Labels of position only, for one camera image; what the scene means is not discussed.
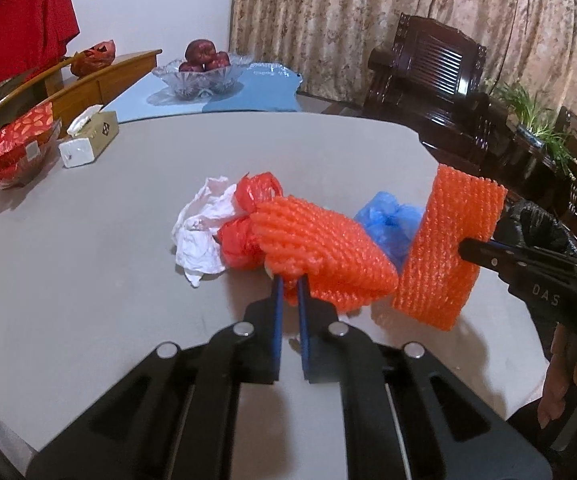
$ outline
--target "red cloth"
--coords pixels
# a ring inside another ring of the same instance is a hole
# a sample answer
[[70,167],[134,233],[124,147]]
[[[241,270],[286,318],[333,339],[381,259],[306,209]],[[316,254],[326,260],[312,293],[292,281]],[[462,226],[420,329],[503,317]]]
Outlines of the red cloth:
[[53,65],[79,31],[71,0],[0,0],[0,82]]

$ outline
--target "beige curtain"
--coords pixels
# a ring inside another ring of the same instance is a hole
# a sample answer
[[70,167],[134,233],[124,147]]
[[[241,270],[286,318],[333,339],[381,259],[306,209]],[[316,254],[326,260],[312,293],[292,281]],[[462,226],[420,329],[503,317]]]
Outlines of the beige curtain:
[[577,0],[234,0],[231,46],[301,73],[309,93],[361,104],[371,49],[392,43],[401,12],[459,28],[488,48],[486,77],[577,113]]

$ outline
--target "round table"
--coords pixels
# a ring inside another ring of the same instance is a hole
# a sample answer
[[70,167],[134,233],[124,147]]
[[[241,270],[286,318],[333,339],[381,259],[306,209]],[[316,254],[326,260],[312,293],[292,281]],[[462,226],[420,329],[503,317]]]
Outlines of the round table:
[[[58,162],[0,192],[0,418],[40,449],[159,343],[205,343],[268,295],[263,271],[193,289],[176,268],[172,226],[207,176],[272,171],[287,194],[353,216],[380,190],[424,206],[436,170],[398,124],[230,112],[122,124],[95,163]],[[525,305],[488,270],[449,333],[388,301],[349,322],[423,343],[502,416],[534,398],[547,366]],[[303,381],[297,332],[288,308],[279,383],[242,389],[233,479],[345,478],[339,388]]]

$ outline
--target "green potted plant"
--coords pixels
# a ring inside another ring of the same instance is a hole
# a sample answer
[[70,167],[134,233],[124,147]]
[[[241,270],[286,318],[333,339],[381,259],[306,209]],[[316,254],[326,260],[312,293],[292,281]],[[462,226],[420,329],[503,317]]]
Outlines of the green potted plant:
[[498,98],[509,108],[509,112],[515,115],[534,137],[541,140],[547,149],[547,153],[556,163],[559,170],[570,178],[573,177],[569,165],[576,164],[568,148],[565,145],[568,134],[556,132],[555,112],[545,107],[537,98],[537,92],[531,96],[529,91],[520,82],[508,84],[501,82],[490,89],[493,97]]

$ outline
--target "white wall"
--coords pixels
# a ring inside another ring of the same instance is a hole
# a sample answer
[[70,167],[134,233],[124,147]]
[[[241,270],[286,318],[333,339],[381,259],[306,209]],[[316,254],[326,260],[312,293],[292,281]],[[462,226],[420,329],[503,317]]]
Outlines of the white wall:
[[99,41],[115,40],[118,54],[161,48],[158,62],[184,57],[189,41],[213,40],[228,48],[232,0],[73,0],[80,34],[74,54]]

